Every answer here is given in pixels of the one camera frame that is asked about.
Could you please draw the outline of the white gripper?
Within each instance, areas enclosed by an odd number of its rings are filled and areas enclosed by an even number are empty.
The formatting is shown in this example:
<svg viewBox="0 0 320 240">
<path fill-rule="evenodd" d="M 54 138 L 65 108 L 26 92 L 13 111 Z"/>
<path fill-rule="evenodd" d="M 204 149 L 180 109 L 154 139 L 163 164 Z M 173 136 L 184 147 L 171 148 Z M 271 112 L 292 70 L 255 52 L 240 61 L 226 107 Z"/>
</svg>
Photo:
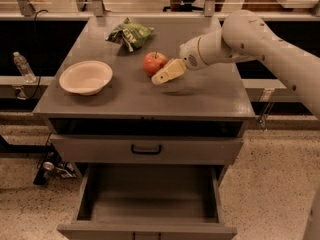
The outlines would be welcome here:
<svg viewBox="0 0 320 240">
<path fill-rule="evenodd" d="M 199 43 L 201 37 L 195 37 L 183 43 L 179 47 L 179 57 L 182 59 L 171 59 L 162 69 L 160 69 L 152 78 L 154 85 L 161 85 L 175 78 L 182 76 L 186 67 L 191 71 L 201 70 L 207 67 L 207 64 L 201 58 L 199 52 Z"/>
</svg>

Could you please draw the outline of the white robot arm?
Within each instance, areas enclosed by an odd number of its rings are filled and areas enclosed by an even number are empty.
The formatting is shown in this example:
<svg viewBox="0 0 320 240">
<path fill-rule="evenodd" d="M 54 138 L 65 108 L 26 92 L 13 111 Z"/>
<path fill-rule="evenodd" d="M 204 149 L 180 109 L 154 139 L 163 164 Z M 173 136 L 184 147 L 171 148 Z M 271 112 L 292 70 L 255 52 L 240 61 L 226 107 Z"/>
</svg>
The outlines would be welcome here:
<svg viewBox="0 0 320 240">
<path fill-rule="evenodd" d="M 255 13 L 230 14 L 219 29 L 179 46 L 179 65 L 164 66 L 153 78 L 157 84 L 175 79 L 187 68 L 199 71 L 218 63 L 257 60 L 302 104 L 320 117 L 320 59 L 272 32 Z"/>
</svg>

